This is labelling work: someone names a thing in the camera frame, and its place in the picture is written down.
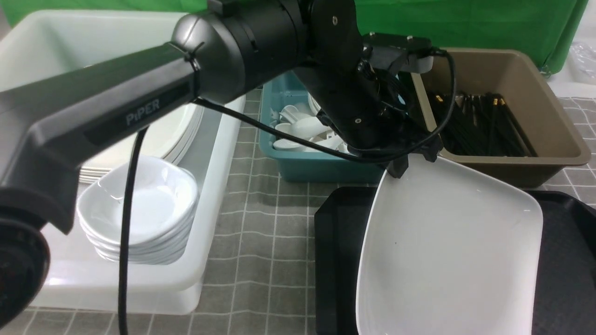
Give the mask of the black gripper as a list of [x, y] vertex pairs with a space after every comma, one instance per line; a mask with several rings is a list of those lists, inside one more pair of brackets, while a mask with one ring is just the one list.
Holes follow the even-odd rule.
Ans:
[[306, 67], [305, 88], [357, 162], [377, 165], [400, 178], [408, 169], [410, 154], [437, 161], [442, 148], [438, 136], [383, 104], [378, 87], [359, 72], [339, 74], [321, 65]]

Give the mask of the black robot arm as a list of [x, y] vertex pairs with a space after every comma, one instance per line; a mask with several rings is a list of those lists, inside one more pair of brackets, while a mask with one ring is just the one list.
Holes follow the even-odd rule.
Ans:
[[209, 0], [170, 42], [1, 93], [1, 325], [21, 314], [49, 271], [43, 227], [72, 230], [80, 169], [136, 134], [125, 186], [118, 314], [127, 329], [129, 222], [140, 146], [151, 123], [194, 103], [281, 136], [225, 104], [293, 71], [349, 154], [400, 178], [408, 155], [436, 161], [429, 132], [397, 106], [398, 72], [423, 74], [447, 52], [430, 40], [359, 32], [353, 0]]

